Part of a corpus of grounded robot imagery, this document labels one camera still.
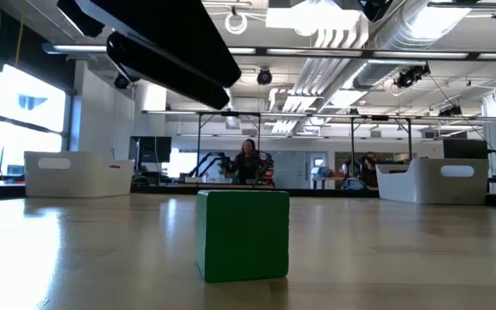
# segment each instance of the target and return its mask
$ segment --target green cube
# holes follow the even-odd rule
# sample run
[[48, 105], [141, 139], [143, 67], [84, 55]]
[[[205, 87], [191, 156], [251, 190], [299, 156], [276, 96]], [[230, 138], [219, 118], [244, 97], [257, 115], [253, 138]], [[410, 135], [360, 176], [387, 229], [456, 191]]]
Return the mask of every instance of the green cube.
[[198, 193], [196, 263], [208, 283], [288, 274], [288, 193]]

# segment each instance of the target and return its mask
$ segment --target computer screen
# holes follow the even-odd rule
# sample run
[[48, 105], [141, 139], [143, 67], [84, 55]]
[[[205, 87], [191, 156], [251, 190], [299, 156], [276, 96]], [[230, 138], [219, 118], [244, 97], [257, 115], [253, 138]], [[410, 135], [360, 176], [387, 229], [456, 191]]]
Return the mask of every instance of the computer screen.
[[169, 163], [170, 154], [171, 137], [131, 137], [130, 159], [137, 159], [139, 155], [141, 163]]
[[443, 157], [451, 159], [487, 159], [487, 142], [474, 139], [444, 139]]

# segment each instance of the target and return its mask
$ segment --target long hair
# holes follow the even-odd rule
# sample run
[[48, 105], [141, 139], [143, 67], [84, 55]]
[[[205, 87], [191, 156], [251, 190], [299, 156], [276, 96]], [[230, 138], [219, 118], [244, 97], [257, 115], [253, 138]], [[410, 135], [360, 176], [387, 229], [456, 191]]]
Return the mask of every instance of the long hair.
[[245, 155], [244, 145], [245, 145], [246, 142], [249, 142], [251, 144], [251, 149], [253, 150], [253, 152], [257, 152], [256, 142], [254, 142], [253, 139], [246, 139], [244, 142], [242, 142], [242, 146], [240, 147], [240, 154], [241, 155]]
[[249, 142], [251, 144], [251, 149], [254, 150], [252, 154], [257, 154], [256, 142], [254, 142], [253, 139], [246, 139], [244, 142], [242, 142], [239, 155], [237, 155], [237, 157], [234, 159], [236, 165], [238, 165], [240, 163], [240, 160], [242, 160], [242, 158], [246, 155], [244, 150], [244, 144], [246, 142]]

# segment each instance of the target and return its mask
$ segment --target white bin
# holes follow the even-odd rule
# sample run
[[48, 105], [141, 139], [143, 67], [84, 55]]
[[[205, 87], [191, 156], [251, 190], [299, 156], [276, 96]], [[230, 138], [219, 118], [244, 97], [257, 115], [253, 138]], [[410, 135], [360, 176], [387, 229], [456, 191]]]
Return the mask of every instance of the white bin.
[[105, 163], [89, 152], [25, 152], [29, 197], [94, 198], [127, 195], [132, 160]]
[[486, 159], [414, 159], [410, 165], [378, 164], [380, 198], [417, 204], [482, 205]]

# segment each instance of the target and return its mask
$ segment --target table surface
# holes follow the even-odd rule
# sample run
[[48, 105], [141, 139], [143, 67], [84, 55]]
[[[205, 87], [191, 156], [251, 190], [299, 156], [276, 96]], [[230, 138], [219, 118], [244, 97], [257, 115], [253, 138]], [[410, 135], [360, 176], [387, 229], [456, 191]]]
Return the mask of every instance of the table surface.
[[284, 279], [205, 284], [196, 197], [0, 201], [0, 309], [496, 309], [496, 208], [291, 198]]

